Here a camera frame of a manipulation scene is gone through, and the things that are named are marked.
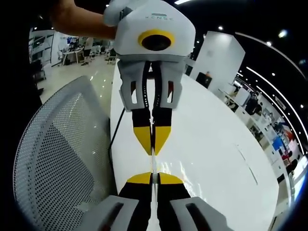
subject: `white pillar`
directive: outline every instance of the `white pillar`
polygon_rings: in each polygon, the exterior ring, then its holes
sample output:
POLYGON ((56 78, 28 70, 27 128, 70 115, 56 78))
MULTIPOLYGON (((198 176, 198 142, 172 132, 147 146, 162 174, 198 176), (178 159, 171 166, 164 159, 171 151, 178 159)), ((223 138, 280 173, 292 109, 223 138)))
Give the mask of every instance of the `white pillar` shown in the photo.
POLYGON ((193 66, 190 77, 209 71, 212 81, 208 89, 219 96, 218 89, 232 83, 245 56, 245 51, 234 36, 208 31, 193 66))

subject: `black cable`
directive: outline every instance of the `black cable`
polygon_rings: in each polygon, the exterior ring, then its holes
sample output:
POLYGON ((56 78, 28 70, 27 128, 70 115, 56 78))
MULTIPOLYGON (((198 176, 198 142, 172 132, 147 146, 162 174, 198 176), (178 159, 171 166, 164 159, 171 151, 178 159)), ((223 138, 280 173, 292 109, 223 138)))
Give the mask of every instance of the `black cable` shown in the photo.
POLYGON ((110 142, 109 147, 108 147, 108 157, 109 157, 109 162, 110 162, 110 165, 111 165, 112 172, 114 172, 114 167, 113 167, 112 157, 111 157, 111 146, 112 146, 112 144, 113 144, 113 142, 115 140, 115 136, 116 136, 117 130, 118 130, 119 126, 120 126, 120 123, 121 123, 121 120, 122 120, 124 112, 125 112, 125 108, 123 108, 123 110, 122 110, 122 113, 121 113, 120 118, 119 118, 119 120, 117 122, 117 125, 116 125, 116 129, 115 129, 114 135, 112 136, 111 142, 110 142))

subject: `yellow lens ring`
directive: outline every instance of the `yellow lens ring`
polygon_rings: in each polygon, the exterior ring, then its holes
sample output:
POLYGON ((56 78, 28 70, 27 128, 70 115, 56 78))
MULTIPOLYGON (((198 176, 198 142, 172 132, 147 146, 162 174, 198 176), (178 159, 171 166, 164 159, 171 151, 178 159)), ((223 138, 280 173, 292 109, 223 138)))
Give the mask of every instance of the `yellow lens ring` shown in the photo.
POLYGON ((171 42, 170 46, 172 46, 172 44, 175 42, 175 39, 172 33, 168 31, 160 30, 160 29, 152 29, 152 30, 144 31, 139 35, 138 37, 139 45, 143 47, 142 41, 151 35, 162 35, 162 36, 167 37, 171 42))

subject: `black ceiling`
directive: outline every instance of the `black ceiling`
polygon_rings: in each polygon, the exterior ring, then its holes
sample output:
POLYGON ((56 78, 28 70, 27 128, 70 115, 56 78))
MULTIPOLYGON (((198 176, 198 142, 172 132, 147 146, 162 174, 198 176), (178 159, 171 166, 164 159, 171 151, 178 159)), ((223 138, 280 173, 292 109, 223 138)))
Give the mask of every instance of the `black ceiling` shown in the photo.
MULTIPOLYGON (((305 17, 305 1, 281 0, 192 0, 175 5, 176 0, 166 0, 186 15, 196 27, 196 41, 203 40, 207 31, 218 31, 218 26, 223 26, 224 33, 233 34, 240 32, 253 36, 262 41, 271 41, 272 45, 286 54, 299 66, 306 79, 281 55, 267 46, 235 35, 244 48, 246 54, 242 63, 242 74, 245 81, 255 87, 258 85, 269 95, 275 91, 265 81, 246 69, 254 69, 275 85, 290 101, 298 112, 306 128, 308 128, 308 46, 307 23, 305 17), (288 30, 285 38, 278 38, 278 33, 288 30)), ((85 9, 103 13, 108 0, 75 0, 75 3, 85 9)), ((202 43, 196 43, 194 53, 199 52, 202 43)), ((307 143, 302 126, 290 108, 290 120, 297 131, 301 131, 302 143, 307 143)))

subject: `floor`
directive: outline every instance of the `floor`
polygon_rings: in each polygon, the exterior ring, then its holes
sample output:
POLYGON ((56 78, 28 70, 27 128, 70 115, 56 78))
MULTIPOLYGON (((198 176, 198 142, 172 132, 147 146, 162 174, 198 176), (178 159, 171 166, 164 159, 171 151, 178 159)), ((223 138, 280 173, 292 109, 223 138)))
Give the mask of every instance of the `floor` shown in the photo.
POLYGON ((54 66, 51 76, 38 83, 38 88, 44 88, 40 98, 46 102, 56 91, 72 80, 86 75, 91 80, 103 110, 110 116, 110 101, 114 64, 107 64, 104 56, 97 56, 89 65, 81 66, 74 63, 68 66, 54 66))

